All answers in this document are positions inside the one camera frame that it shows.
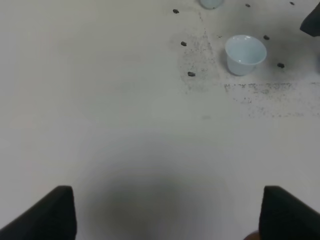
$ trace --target black object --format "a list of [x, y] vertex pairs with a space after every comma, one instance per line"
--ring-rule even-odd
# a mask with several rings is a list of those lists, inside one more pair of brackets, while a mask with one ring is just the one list
[[75, 240], [73, 189], [58, 186], [0, 230], [0, 240]]
[[302, 22], [300, 30], [312, 37], [320, 36], [320, 3]]
[[320, 240], [320, 214], [279, 186], [264, 188], [261, 240]]

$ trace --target white cup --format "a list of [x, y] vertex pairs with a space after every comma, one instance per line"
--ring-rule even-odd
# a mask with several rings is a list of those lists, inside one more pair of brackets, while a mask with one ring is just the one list
[[254, 70], [267, 57], [264, 44], [252, 36], [236, 35], [225, 44], [227, 65], [235, 75], [244, 76]]

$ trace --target small white cup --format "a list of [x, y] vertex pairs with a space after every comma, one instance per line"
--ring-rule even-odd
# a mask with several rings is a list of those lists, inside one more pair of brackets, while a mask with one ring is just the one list
[[265, 45], [252, 36], [236, 35], [225, 44], [229, 70], [238, 76], [252, 72], [267, 57]]

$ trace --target ceramic cup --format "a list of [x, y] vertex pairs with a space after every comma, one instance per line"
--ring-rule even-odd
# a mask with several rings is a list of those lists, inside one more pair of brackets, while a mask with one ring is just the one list
[[227, 66], [235, 75], [244, 76], [254, 70], [267, 57], [264, 44], [252, 36], [236, 35], [225, 44]]

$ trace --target white bowl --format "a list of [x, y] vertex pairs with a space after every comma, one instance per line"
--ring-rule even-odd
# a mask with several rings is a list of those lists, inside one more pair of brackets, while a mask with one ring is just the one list
[[229, 70], [238, 76], [244, 76], [262, 63], [267, 57], [265, 45], [253, 36], [236, 35], [225, 44]]

